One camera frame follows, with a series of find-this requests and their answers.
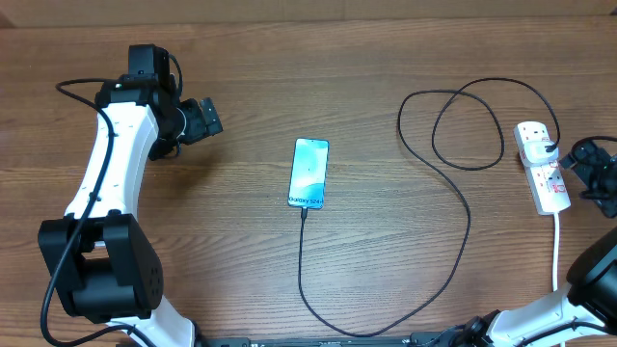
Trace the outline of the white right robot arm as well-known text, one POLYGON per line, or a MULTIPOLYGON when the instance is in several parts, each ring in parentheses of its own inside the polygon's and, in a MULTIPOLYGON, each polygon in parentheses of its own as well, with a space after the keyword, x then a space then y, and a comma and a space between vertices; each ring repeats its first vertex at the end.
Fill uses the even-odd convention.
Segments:
MULTIPOLYGON (((560 160, 586 186, 580 196, 602 206, 616 203, 616 158, 596 145, 614 137, 576 142, 560 160)), ((474 317, 452 346, 553 346, 588 335, 616 334, 616 231, 587 248, 568 271, 566 283, 513 310, 474 317)))

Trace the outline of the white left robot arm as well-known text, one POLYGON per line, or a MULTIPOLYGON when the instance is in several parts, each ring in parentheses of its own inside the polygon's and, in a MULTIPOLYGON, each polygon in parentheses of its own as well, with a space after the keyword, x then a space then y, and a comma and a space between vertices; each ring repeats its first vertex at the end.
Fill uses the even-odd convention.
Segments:
POLYGON ((78 346, 112 332, 138 346, 205 346, 199 326, 164 295, 160 258, 138 223, 148 160, 164 158, 222 126, 209 99, 182 99, 181 73, 137 68, 103 79, 88 106, 98 130, 81 186, 61 219, 42 222, 40 251, 50 273, 40 331, 53 346, 49 309, 58 297, 65 312, 101 330, 72 340, 78 346))

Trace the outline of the Samsung Galaxy smartphone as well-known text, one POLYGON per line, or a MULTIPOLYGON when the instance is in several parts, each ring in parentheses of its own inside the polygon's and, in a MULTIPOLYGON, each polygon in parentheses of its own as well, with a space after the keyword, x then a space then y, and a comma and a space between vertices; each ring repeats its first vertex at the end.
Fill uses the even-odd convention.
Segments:
POLYGON ((306 209, 324 206, 329 150, 327 140, 296 140, 287 198, 290 206, 306 209))

